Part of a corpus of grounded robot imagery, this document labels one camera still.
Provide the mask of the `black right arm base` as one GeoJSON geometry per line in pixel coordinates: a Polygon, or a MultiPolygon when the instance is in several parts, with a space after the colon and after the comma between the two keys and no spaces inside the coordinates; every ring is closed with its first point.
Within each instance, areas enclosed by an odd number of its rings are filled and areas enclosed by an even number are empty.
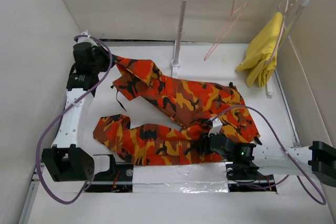
{"type": "Polygon", "coordinates": [[[225,165],[230,193],[277,192],[273,175],[265,176],[255,167],[246,168],[232,162],[225,165]]]}

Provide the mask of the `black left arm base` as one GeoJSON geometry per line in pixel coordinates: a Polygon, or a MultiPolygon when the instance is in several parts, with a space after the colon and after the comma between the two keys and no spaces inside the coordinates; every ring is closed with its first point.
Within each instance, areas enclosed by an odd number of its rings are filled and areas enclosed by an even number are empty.
{"type": "Polygon", "coordinates": [[[133,192],[133,165],[117,163],[106,172],[95,175],[86,193],[131,193],[133,192]]]}

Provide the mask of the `orange camouflage trousers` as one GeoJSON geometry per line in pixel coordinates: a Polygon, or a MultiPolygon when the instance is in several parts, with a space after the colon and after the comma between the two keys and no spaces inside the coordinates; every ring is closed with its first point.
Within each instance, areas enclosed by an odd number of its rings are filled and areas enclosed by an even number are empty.
{"type": "Polygon", "coordinates": [[[93,138],[123,161],[137,166],[215,163],[222,157],[205,149],[210,119],[222,122],[220,133],[235,143],[259,140],[257,126],[237,88],[164,75],[152,60],[113,57],[121,76],[112,86],[128,100],[142,97],[179,125],[131,126],[123,114],[102,117],[93,138]]]}

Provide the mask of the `white clothes rack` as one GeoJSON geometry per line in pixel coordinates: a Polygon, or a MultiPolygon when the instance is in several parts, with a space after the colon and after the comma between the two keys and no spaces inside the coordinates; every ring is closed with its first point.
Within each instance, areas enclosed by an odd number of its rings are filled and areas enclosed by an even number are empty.
{"type": "MultiPolygon", "coordinates": [[[[295,0],[289,0],[289,3],[293,4],[294,1],[295,0]]],[[[301,12],[308,5],[309,1],[310,0],[298,0],[296,5],[293,7],[291,12],[286,17],[285,28],[284,28],[283,35],[282,35],[282,38],[281,38],[281,41],[280,41],[280,44],[279,44],[278,51],[281,48],[284,41],[286,40],[286,38],[289,36],[289,33],[290,33],[292,27],[294,26],[297,19],[301,15],[301,12]]],[[[185,18],[186,3],[187,3],[187,0],[182,0],[181,1],[180,18],[179,18],[179,23],[178,23],[179,25],[178,25],[178,29],[177,29],[177,37],[176,37],[175,45],[174,45],[174,54],[173,54],[173,59],[170,63],[170,66],[172,68],[172,77],[173,78],[177,77],[179,68],[181,66],[181,63],[179,61],[179,55],[180,55],[180,47],[181,47],[181,41],[182,41],[181,38],[182,38],[182,33],[183,33],[183,24],[184,24],[184,18],[185,18]]],[[[280,12],[280,13],[283,14],[284,9],[285,9],[285,5],[286,5],[286,0],[280,0],[280,2],[278,4],[278,10],[276,11],[276,13],[280,12]]],[[[268,96],[273,95],[273,91],[270,90],[271,84],[273,84],[272,75],[271,75],[270,79],[268,80],[268,82],[266,83],[266,85],[264,86],[264,87],[266,87],[266,95],[268,95],[268,96]]]]}

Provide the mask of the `yellow garment on hanger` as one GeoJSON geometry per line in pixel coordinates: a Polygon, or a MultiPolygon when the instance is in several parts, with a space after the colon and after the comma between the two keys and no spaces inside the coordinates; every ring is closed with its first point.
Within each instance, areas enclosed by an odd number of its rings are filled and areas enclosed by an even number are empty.
{"type": "Polygon", "coordinates": [[[249,43],[245,59],[236,67],[236,71],[248,70],[247,87],[256,82],[259,87],[266,85],[277,65],[277,53],[274,52],[281,30],[283,15],[277,12],[271,20],[249,43]]]}

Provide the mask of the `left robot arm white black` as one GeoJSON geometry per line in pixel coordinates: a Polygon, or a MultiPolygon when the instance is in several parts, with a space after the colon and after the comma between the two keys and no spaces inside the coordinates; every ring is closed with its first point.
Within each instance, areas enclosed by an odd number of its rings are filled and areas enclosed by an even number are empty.
{"type": "Polygon", "coordinates": [[[42,160],[55,182],[90,181],[100,174],[105,180],[117,175],[109,154],[93,155],[85,151],[83,134],[89,108],[99,83],[99,73],[108,70],[108,52],[88,38],[80,38],[73,47],[75,63],[66,85],[66,113],[50,148],[42,151],[42,160]]]}

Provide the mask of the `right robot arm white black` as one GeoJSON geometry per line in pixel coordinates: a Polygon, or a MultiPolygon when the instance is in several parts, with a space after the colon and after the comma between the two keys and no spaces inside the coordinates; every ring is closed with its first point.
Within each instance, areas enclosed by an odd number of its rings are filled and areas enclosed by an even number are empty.
{"type": "Polygon", "coordinates": [[[229,162],[227,177],[231,181],[255,181],[259,176],[290,175],[317,179],[335,187],[335,148],[314,141],[311,146],[287,150],[254,143],[235,143],[222,134],[203,134],[193,147],[199,154],[218,154],[229,162]]]}

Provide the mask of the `beige hanger holding garment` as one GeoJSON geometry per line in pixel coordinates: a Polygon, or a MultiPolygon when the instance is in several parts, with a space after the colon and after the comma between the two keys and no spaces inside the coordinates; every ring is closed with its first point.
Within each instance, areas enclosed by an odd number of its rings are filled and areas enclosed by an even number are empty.
{"type": "Polygon", "coordinates": [[[275,54],[278,51],[279,44],[280,44],[280,41],[281,41],[281,38],[282,38],[282,35],[283,35],[283,32],[284,32],[286,17],[291,12],[291,10],[293,9],[293,7],[296,5],[297,2],[298,2],[298,0],[295,0],[293,4],[290,4],[289,0],[286,0],[285,9],[284,9],[284,12],[282,14],[282,22],[281,22],[281,26],[280,26],[279,35],[278,35],[274,50],[273,50],[270,58],[265,62],[265,65],[270,64],[272,62],[273,58],[275,57],[275,54]]]}

